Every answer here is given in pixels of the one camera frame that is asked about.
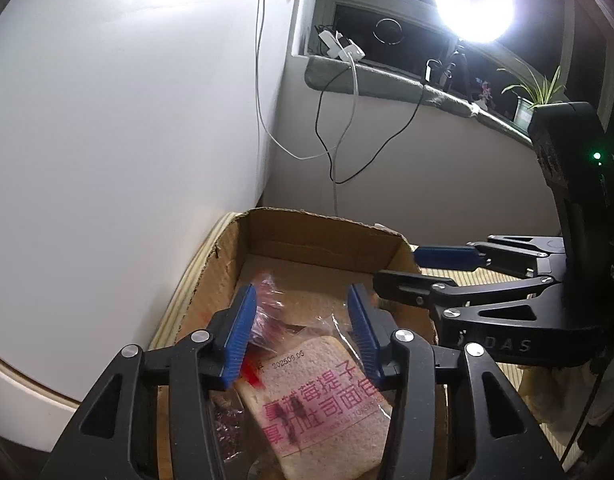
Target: bread package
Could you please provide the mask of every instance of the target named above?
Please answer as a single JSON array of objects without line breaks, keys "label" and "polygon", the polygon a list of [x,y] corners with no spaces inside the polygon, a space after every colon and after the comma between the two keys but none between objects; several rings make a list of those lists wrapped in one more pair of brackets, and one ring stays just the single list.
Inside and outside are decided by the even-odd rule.
[{"label": "bread package", "polygon": [[382,459],[391,408],[343,345],[308,339],[236,389],[287,480],[353,480]]}]

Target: bright round lamp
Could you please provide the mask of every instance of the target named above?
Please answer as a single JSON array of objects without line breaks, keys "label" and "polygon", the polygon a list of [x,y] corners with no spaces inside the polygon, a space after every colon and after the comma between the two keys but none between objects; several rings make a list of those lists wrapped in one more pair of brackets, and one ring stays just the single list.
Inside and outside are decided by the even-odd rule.
[{"label": "bright round lamp", "polygon": [[513,0],[436,0],[436,6],[458,37],[477,43],[500,37],[514,18]]}]

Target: printed date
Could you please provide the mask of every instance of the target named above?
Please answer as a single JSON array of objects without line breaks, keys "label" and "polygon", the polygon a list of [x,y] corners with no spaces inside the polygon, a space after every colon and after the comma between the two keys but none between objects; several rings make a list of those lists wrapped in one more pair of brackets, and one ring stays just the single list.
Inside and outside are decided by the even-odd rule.
[{"label": "printed date", "polygon": [[276,361],[275,363],[271,363],[271,366],[274,368],[274,370],[276,370],[276,368],[280,368],[285,365],[288,365],[292,361],[295,361],[296,359],[300,359],[301,357],[304,357],[304,355],[305,355],[305,351],[299,350],[295,354],[288,355],[287,357],[280,359],[279,361]]}]

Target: white vase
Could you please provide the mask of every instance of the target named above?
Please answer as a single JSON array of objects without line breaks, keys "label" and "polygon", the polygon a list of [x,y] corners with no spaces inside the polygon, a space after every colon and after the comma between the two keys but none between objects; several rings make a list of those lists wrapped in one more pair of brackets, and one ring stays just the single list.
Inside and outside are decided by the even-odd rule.
[{"label": "white vase", "polygon": [[527,101],[524,97],[518,97],[518,107],[516,108],[516,116],[514,117],[514,124],[521,130],[527,131],[529,123],[532,122],[533,108],[532,102]]}]

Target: window sill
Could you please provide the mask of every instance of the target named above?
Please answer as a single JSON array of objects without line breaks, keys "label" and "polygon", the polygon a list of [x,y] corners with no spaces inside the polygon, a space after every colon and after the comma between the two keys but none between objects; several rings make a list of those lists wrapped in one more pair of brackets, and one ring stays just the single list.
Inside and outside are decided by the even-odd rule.
[{"label": "window sill", "polygon": [[[346,63],[328,57],[309,56],[305,69],[305,82],[310,88],[322,91],[334,76],[344,70],[345,66]],[[422,83],[412,77],[363,64],[356,65],[356,68],[359,94],[362,96],[413,104],[417,104],[420,99],[420,92],[423,89]],[[343,73],[343,75],[332,82],[328,86],[327,91],[353,94],[354,82],[351,71]],[[470,105],[465,100],[436,88],[429,86],[424,88],[424,97],[421,105],[434,106],[439,110],[458,117],[475,119],[484,126],[505,134],[527,147],[532,146],[531,139],[527,134],[512,123],[507,123],[485,112],[478,105]]]}]

